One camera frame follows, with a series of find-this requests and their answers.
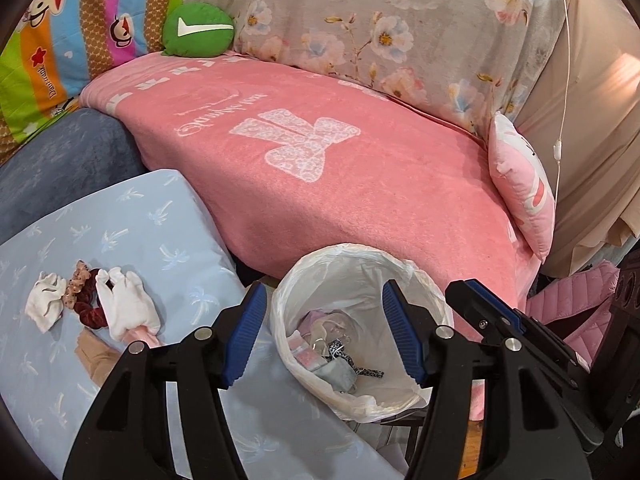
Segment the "tan stocking cloth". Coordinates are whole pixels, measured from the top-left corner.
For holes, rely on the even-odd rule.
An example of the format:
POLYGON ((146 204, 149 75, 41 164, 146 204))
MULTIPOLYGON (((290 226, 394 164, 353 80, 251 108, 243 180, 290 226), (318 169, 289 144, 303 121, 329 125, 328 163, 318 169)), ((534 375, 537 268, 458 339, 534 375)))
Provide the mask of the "tan stocking cloth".
POLYGON ((88 328, 79 333, 75 354, 92 382, 98 387, 103 386, 120 358, 118 350, 106 344, 88 328))

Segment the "dark red velvet scrunchie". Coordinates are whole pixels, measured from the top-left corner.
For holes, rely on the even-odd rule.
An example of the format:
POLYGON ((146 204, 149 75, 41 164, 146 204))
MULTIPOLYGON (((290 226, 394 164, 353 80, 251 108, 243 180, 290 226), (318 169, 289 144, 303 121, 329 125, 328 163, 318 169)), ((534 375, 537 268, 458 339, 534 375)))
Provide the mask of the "dark red velvet scrunchie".
POLYGON ((107 320, 96 291, 96 274, 98 269, 91 270, 84 286, 76 295, 74 311, 83 326, 99 330, 107 326, 107 320))

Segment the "white glove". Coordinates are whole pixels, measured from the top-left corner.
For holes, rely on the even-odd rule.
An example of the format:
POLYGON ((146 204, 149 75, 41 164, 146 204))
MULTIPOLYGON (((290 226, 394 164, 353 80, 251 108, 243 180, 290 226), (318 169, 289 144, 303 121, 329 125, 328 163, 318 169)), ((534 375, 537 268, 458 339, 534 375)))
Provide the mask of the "white glove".
POLYGON ((119 266, 108 271, 100 269, 96 291, 114 341, 131 344, 141 340, 150 348, 160 346, 157 334, 162 322, 138 274, 124 272, 119 266))

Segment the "white sock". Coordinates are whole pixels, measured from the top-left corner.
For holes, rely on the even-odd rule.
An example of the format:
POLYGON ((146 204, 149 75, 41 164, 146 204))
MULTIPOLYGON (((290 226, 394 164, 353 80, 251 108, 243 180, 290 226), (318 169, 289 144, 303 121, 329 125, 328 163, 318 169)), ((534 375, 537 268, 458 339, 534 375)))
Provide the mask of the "white sock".
POLYGON ((65 289, 66 279, 55 273, 41 272, 32 286, 27 297, 25 313, 41 333, 47 333, 61 317, 65 289))

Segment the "beige dotted scrunchie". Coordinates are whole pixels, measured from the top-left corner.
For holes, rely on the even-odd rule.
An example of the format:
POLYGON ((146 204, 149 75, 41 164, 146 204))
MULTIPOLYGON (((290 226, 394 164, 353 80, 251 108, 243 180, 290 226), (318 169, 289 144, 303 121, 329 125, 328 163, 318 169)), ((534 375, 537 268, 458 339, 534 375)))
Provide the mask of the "beige dotted scrunchie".
POLYGON ((78 260, 76 262, 74 273, 68 280, 65 292, 62 296, 62 303, 64 307, 67 309, 73 309, 75 307, 77 297, 89 278, 91 278, 89 267, 82 260, 78 260))

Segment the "leopard print fabric strip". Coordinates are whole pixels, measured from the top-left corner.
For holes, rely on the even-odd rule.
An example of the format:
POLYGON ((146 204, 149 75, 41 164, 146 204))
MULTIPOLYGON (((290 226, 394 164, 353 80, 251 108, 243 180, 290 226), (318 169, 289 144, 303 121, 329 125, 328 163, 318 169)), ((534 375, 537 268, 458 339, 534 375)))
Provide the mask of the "leopard print fabric strip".
POLYGON ((372 378, 384 377, 384 373, 382 372, 382 370, 374 370, 373 368, 356 365, 352 356, 346 351, 345 345, 339 339, 334 339, 334 341, 331 341, 326 348, 328 349, 329 357, 332 360, 344 360, 358 376, 372 378))

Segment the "white lined trash bin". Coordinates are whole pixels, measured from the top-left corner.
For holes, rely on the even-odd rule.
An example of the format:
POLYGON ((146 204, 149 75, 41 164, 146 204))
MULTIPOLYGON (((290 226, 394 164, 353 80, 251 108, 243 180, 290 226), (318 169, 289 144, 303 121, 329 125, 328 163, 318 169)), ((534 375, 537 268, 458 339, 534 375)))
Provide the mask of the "white lined trash bin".
POLYGON ((272 297, 270 330, 285 367, 341 419, 378 422, 430 400, 431 390, 406 373, 388 326, 389 280, 436 323, 454 322, 442 291, 414 262, 357 244, 300 258, 272 297))

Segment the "pink quilted jacket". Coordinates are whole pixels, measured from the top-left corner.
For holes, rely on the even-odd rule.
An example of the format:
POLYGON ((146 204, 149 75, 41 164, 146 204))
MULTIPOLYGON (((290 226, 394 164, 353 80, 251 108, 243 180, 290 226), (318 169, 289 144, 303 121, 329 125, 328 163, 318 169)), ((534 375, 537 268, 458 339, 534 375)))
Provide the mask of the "pink quilted jacket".
POLYGON ((619 277, 620 269, 603 260, 587 271, 554 281, 526 301, 524 312, 548 327, 587 315, 561 339, 577 353, 579 364, 590 370, 612 316, 619 277))

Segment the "small pink white pillow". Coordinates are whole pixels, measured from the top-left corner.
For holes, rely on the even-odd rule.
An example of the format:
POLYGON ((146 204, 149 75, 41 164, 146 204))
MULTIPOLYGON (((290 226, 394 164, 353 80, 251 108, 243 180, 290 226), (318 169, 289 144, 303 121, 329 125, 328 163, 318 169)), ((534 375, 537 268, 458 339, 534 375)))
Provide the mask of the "small pink white pillow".
POLYGON ((501 113, 491 119, 488 166, 492 182, 534 255, 551 252, 555 200, 546 170, 529 142, 501 113))

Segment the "beige curtain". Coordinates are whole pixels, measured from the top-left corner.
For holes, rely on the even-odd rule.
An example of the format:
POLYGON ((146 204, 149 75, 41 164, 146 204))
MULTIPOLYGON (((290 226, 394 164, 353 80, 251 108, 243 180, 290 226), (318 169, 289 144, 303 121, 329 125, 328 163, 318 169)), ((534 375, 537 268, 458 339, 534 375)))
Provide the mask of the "beige curtain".
POLYGON ((559 187, 554 278, 639 235, 639 27, 622 0, 572 0, 568 16, 515 119, 559 187))

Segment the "dark blue cushion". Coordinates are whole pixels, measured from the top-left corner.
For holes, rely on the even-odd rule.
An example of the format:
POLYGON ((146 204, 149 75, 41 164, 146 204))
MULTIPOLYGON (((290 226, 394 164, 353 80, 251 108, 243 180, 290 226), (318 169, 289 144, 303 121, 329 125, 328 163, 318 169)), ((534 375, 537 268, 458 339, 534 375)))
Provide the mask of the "dark blue cushion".
POLYGON ((1 166, 1 240, 75 200, 147 171, 122 122, 92 108, 76 110, 1 166))

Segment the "pink bow blanket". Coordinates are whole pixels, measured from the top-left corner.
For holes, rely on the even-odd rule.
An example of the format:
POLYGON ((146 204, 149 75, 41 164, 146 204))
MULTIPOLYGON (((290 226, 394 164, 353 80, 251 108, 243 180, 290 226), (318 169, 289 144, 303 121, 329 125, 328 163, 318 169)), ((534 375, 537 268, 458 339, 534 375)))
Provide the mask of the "pink bow blanket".
POLYGON ((239 55, 152 53, 91 81, 80 102, 119 119, 145 166, 180 171, 230 252, 279 280, 269 323, 281 360, 341 418, 377 422, 430 400, 401 364, 385 282, 475 339, 447 285, 476 278, 519 307, 539 269, 477 140, 358 84, 239 55), (346 314, 349 354, 380 376, 340 393, 306 370, 288 336, 314 311, 346 314))

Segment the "grey floral quilt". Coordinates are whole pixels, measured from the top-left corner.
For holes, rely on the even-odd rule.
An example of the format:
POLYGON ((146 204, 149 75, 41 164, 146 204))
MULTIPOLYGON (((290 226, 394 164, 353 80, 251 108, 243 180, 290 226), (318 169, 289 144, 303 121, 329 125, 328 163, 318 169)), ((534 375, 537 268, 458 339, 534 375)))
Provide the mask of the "grey floral quilt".
POLYGON ((225 10, 235 51, 340 78, 484 136, 515 118, 570 0, 189 0, 225 10))

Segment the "green checkmark plush cushion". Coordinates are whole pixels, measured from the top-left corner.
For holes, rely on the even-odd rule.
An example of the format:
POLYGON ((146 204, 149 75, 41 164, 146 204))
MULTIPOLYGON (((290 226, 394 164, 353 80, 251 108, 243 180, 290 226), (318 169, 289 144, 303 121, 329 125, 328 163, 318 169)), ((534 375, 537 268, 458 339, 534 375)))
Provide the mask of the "green checkmark plush cushion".
POLYGON ((234 39, 234 21, 209 3, 187 2, 168 13, 162 32, 163 54, 180 58, 214 58, 234 39))

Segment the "colourful monkey striped bedding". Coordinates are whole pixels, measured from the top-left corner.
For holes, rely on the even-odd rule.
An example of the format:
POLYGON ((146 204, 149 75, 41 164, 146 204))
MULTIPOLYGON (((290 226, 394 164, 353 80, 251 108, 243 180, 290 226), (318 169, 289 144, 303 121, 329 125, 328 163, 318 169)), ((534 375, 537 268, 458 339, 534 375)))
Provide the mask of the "colourful monkey striped bedding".
POLYGON ((182 0, 32 0, 1 53, 1 158, 76 110, 97 76, 162 50, 182 0))

